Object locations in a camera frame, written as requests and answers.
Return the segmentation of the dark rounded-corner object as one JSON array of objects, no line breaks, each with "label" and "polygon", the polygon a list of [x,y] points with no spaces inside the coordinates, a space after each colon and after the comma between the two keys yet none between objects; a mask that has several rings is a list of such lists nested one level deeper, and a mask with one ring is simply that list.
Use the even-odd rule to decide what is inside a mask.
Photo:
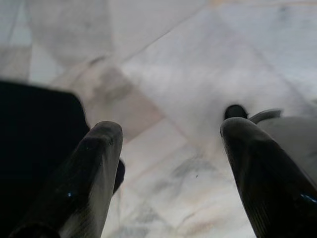
[{"label": "dark rounded-corner object", "polygon": [[[0,81],[0,238],[9,238],[92,128],[75,95]],[[119,159],[113,194],[124,175]]]}]

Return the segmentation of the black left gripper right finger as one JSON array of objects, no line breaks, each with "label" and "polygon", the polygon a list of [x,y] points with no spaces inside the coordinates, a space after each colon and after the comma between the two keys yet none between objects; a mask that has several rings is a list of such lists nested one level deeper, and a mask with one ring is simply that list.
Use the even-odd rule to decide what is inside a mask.
[{"label": "black left gripper right finger", "polygon": [[317,185],[269,134],[244,118],[220,129],[257,238],[317,238]]}]

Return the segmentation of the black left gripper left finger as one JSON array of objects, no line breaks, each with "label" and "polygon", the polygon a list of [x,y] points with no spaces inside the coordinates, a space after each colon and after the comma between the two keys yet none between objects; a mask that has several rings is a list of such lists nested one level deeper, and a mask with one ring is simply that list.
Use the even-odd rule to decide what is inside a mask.
[{"label": "black left gripper left finger", "polygon": [[9,238],[101,238],[122,142],[119,124],[96,124],[49,177]]}]

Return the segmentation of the grey left robot leg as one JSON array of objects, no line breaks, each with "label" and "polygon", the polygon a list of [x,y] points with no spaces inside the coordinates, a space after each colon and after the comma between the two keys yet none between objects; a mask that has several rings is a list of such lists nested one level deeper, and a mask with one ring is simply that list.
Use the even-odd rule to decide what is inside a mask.
[{"label": "grey left robot leg", "polygon": [[269,109],[248,116],[241,105],[231,105],[224,119],[245,118],[268,133],[317,185],[317,118],[284,117],[281,109]]}]

